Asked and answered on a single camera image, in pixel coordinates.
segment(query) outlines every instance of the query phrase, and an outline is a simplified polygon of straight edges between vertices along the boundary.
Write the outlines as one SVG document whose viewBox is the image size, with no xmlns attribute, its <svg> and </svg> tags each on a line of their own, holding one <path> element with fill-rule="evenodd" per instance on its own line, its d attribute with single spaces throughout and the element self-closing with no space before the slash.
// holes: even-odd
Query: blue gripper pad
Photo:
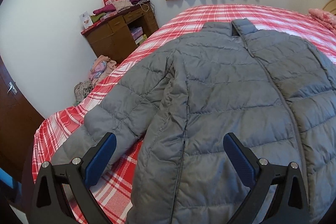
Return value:
<svg viewBox="0 0 336 224">
<path fill-rule="evenodd" d="M 97 184 L 116 147 L 117 138 L 111 133 L 85 169 L 84 184 L 87 188 Z"/>
<path fill-rule="evenodd" d="M 245 148 L 233 133 L 224 136 L 223 147 L 241 182 L 252 189 L 256 183 L 256 171 L 242 151 L 248 148 Z"/>
</svg>

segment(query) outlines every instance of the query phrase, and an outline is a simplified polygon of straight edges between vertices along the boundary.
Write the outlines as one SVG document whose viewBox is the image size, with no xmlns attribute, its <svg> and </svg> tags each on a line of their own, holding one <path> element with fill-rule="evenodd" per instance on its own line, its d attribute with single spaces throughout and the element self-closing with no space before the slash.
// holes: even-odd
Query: pile of clothes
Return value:
<svg viewBox="0 0 336 224">
<path fill-rule="evenodd" d="M 116 64 L 116 61 L 111 60 L 107 56 L 101 55 L 98 57 L 93 62 L 89 72 L 89 79 L 92 81 L 93 87 L 109 76 L 109 74 L 117 68 Z"/>
<path fill-rule="evenodd" d="M 108 17 L 115 16 L 117 13 L 126 10 L 134 5 L 142 4 L 147 0 L 116 0 L 112 4 L 105 5 L 104 7 L 94 10 L 91 20 L 93 23 L 98 20 L 105 20 Z"/>
<path fill-rule="evenodd" d="M 93 88 L 117 68 L 116 65 L 116 61 L 111 60 L 107 56 L 101 55 L 98 57 L 91 66 L 89 81 L 80 82 L 75 86 L 74 92 L 76 101 L 73 105 L 79 105 L 86 97 L 88 97 Z"/>
<path fill-rule="evenodd" d="M 309 15 L 336 35 L 336 15 L 320 9 L 309 9 Z"/>
</svg>

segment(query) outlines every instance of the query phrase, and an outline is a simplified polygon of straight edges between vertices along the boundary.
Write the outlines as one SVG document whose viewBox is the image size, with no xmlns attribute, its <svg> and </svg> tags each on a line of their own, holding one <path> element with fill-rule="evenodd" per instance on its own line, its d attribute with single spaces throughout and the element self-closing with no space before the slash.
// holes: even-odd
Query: jacket sleeve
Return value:
<svg viewBox="0 0 336 224">
<path fill-rule="evenodd" d="M 85 115 L 84 124 L 56 151 L 52 164 L 66 164 L 75 157 L 83 157 L 107 132 L 117 138 L 109 165 L 115 163 L 146 132 L 157 113 L 163 91 L 173 77 L 177 43 L 177 39 L 166 43 L 134 65 L 100 105 Z"/>
</svg>

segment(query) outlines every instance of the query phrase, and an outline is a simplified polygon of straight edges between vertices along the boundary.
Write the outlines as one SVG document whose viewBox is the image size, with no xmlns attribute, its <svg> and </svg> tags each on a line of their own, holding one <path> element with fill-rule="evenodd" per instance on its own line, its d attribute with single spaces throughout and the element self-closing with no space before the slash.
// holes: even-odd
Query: metal screw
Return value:
<svg viewBox="0 0 336 224">
<path fill-rule="evenodd" d="M 81 159 L 80 158 L 74 158 L 73 160 L 72 160 L 72 163 L 73 164 L 79 164 L 81 162 Z"/>
<path fill-rule="evenodd" d="M 297 165 L 296 162 L 291 162 L 291 167 L 297 169 L 299 166 Z"/>
<path fill-rule="evenodd" d="M 261 165 L 268 165 L 268 160 L 266 160 L 266 159 L 264 159 L 264 158 L 261 158 L 261 159 L 259 160 L 259 162 L 260 162 Z"/>
<path fill-rule="evenodd" d="M 49 166 L 49 162 L 48 161 L 45 161 L 44 163 L 42 163 L 42 167 L 43 168 L 46 168 Z"/>
</svg>

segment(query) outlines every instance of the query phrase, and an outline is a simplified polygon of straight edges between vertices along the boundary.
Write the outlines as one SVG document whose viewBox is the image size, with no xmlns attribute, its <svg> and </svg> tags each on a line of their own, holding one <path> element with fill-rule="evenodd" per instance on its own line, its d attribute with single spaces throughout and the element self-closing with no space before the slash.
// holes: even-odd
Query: gray puffer jacket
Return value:
<svg viewBox="0 0 336 224">
<path fill-rule="evenodd" d="M 113 164 L 146 134 L 126 223 L 223 224 L 249 191 L 223 150 L 234 132 L 259 158 L 299 164 L 317 223 L 336 197 L 335 91 L 334 65 L 310 42 L 247 19 L 210 22 L 131 68 L 52 163 L 112 132 Z"/>
</svg>

